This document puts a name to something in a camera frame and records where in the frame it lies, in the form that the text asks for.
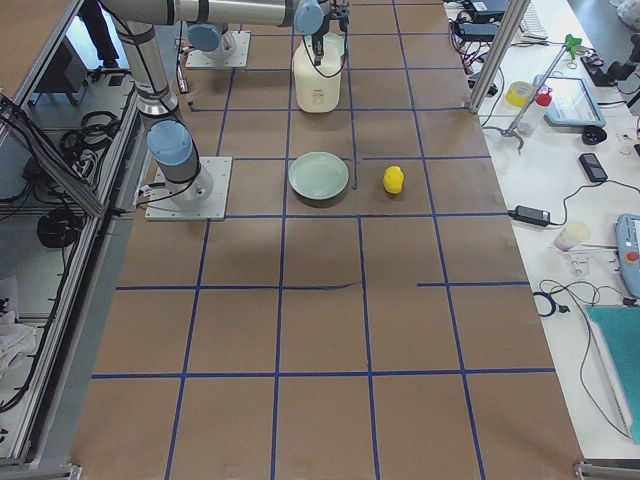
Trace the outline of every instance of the keyboard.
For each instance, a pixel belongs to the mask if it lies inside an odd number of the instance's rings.
[[[523,42],[537,43],[546,40],[548,37],[546,30],[540,23],[538,13],[533,1],[529,2],[527,11],[520,22],[520,28],[518,29],[520,39]]]

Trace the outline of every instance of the light green bowl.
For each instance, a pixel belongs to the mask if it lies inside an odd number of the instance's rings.
[[[289,184],[310,200],[328,200],[339,195],[349,183],[344,161],[327,152],[309,152],[289,167]]]

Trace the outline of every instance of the teal mat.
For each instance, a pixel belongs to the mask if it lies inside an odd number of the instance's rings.
[[[640,444],[640,307],[590,307],[600,326],[633,417],[631,437]]]

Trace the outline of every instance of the green clip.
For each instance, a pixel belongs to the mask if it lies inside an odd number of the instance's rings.
[[[564,37],[564,47],[567,49],[567,52],[571,55],[571,60],[576,59],[576,47],[579,47],[582,44],[582,39],[574,37],[571,34],[568,34]]]

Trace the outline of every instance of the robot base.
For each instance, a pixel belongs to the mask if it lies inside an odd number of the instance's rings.
[[[236,41],[236,51],[230,56],[214,60],[204,55],[200,50],[189,52],[187,58],[187,68],[199,70],[216,70],[225,68],[244,68],[247,66],[247,57],[249,56],[249,42],[251,41],[251,33],[231,32]]]
[[[200,157],[202,168],[213,178],[211,194],[204,200],[197,200],[188,207],[180,206],[171,199],[159,200],[147,205],[147,220],[224,220],[227,209],[227,195],[231,178],[231,157]],[[154,182],[164,182],[164,175],[158,169]],[[151,200],[167,195],[164,189],[155,189]]]

